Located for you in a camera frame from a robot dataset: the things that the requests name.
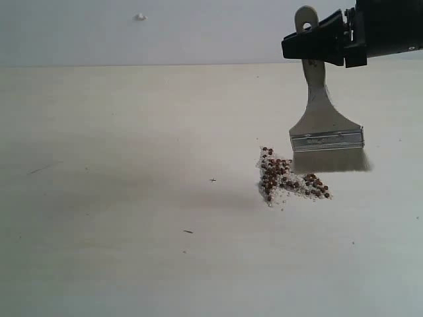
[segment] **handle hole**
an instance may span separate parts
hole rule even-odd
[[[310,23],[306,22],[306,23],[303,24],[303,30],[304,31],[307,31],[310,28],[311,28],[311,24]]]

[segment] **white wall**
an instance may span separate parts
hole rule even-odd
[[[325,18],[355,0],[2,0],[0,65],[283,61],[300,6]],[[142,12],[148,20],[136,22]]]

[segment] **pile of seeds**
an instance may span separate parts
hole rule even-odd
[[[263,147],[258,167],[260,168],[260,192],[271,203],[280,190],[293,192],[303,197],[331,198],[328,186],[314,174],[296,174],[291,170],[292,160],[277,156],[273,149]]]

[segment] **paintbrush bristles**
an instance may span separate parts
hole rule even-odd
[[[348,172],[371,170],[363,148],[329,151],[294,152],[293,169],[296,173]]]

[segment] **white table surface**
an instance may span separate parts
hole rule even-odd
[[[300,63],[1,69],[1,315],[422,316],[423,62],[327,83],[374,169],[281,211]]]

